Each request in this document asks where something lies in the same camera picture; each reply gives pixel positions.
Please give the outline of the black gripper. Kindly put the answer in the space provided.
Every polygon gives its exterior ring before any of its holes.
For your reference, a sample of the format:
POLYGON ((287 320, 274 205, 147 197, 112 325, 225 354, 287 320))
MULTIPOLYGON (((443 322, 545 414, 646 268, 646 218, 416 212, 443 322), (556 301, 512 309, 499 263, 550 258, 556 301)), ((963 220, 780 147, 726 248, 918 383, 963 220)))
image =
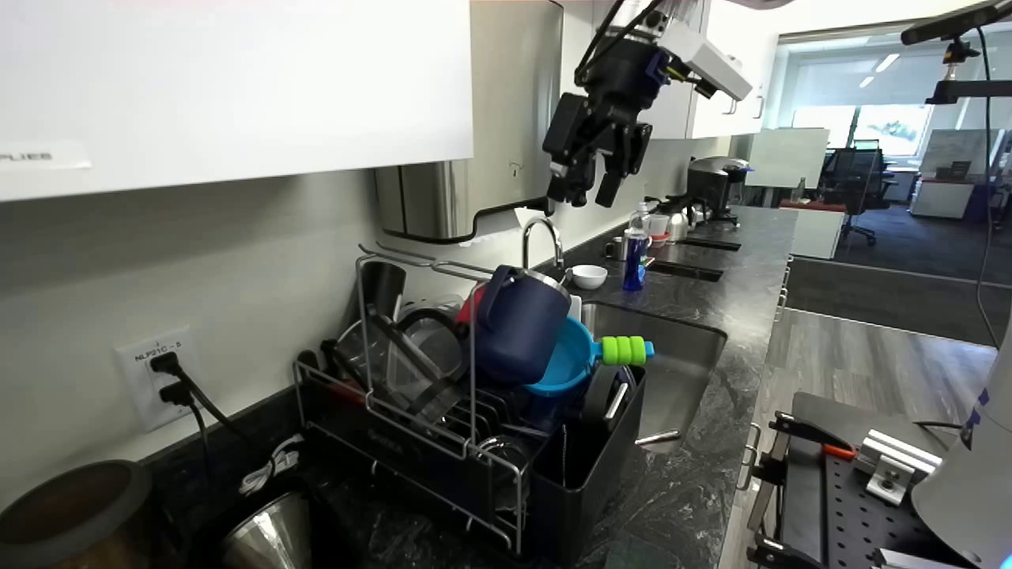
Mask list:
POLYGON ((591 53, 574 71, 574 91, 563 91, 539 147, 550 155, 554 203, 582 205, 594 184, 594 155, 611 163, 596 184, 594 203, 611 208, 627 172, 634 172, 651 126, 637 120, 666 84, 660 66, 670 53, 646 40, 613 40, 591 53))

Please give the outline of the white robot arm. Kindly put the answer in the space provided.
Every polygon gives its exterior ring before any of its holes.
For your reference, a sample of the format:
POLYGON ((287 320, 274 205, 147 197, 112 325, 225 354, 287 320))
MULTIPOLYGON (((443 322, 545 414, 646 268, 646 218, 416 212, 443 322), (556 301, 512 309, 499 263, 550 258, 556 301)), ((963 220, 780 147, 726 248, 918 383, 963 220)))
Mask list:
POLYGON ((694 94, 725 91, 743 100, 753 84, 686 23, 699 0, 554 0, 565 14, 591 24, 571 91, 563 91, 545 133, 554 203, 611 208, 618 184, 646 161, 651 126, 641 114, 670 84, 694 94))

